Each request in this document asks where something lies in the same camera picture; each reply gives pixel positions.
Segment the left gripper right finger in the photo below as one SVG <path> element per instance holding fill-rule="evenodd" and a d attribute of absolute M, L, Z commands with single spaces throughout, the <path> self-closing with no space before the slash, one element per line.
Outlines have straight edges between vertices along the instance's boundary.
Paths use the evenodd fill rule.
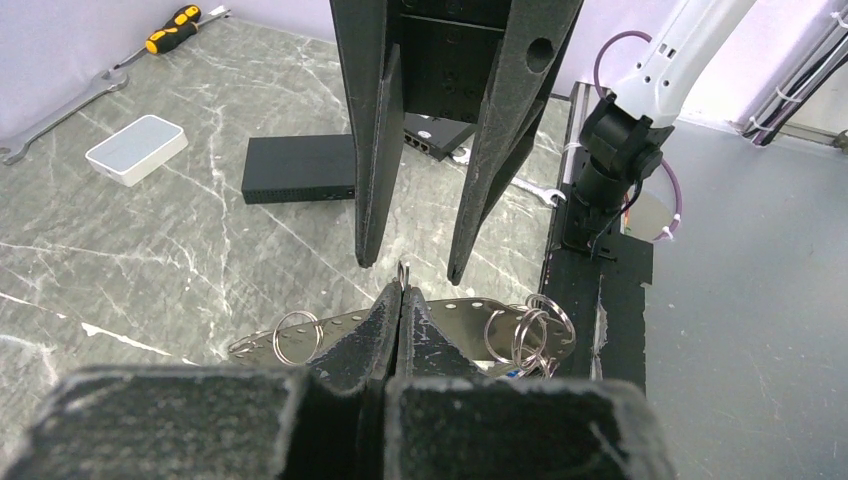
<path fill-rule="evenodd" d="M 384 397 L 387 479 L 673 479 L 643 392 L 621 380 L 416 376 Z"/>

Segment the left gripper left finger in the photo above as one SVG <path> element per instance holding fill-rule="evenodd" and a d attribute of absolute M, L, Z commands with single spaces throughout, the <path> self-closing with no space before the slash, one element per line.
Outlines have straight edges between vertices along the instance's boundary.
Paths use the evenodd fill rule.
<path fill-rule="evenodd" d="M 9 479 L 379 479 L 403 289 L 300 367 L 97 365 L 44 401 Z"/>

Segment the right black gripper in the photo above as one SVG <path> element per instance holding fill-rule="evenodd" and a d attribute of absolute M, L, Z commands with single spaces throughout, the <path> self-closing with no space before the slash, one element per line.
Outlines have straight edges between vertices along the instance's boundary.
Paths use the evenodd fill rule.
<path fill-rule="evenodd" d="M 581 1 L 332 1 L 356 154 L 355 257 L 378 259 L 404 111 L 478 122 L 447 278 L 462 281 L 483 222 L 524 164 Z"/>

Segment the small split keyring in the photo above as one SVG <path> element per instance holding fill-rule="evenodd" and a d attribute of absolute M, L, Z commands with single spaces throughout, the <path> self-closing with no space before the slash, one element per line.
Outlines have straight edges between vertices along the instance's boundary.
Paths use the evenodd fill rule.
<path fill-rule="evenodd" d="M 409 287 L 409 273 L 410 267 L 407 262 L 400 260 L 397 263 L 397 281 L 400 284 L 400 287 L 403 291 L 405 291 Z"/>

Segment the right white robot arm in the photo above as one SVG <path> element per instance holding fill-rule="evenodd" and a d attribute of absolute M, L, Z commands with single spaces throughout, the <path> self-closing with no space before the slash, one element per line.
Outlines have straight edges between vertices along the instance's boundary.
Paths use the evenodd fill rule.
<path fill-rule="evenodd" d="M 407 114 L 474 127 L 447 276 L 458 284 L 479 230 L 535 142 L 581 10 L 578 1 L 335 1 L 355 148 L 355 257 L 378 258 Z M 660 165 L 705 67 L 751 9 L 681 1 L 580 131 L 588 159 L 566 205 L 569 248 L 589 256 Z"/>

